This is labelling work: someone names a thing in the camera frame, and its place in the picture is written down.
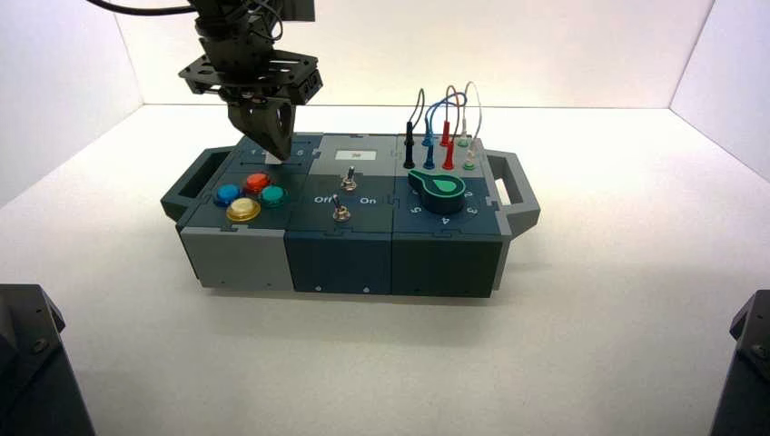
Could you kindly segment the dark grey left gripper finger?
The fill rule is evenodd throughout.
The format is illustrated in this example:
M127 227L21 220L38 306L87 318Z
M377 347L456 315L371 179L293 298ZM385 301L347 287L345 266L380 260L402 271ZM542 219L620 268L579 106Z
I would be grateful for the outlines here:
M276 110L279 139L276 141L278 153L276 156L285 161L291 156L291 139L295 121L295 106L282 103Z
M234 127L278 159L284 158L284 104L228 104Z

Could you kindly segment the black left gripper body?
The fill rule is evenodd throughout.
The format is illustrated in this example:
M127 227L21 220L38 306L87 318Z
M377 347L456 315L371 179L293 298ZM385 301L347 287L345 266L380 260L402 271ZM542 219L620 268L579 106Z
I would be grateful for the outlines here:
M277 50L256 35L200 42L204 54L179 73L195 94L218 90L307 104L322 88L314 56Z

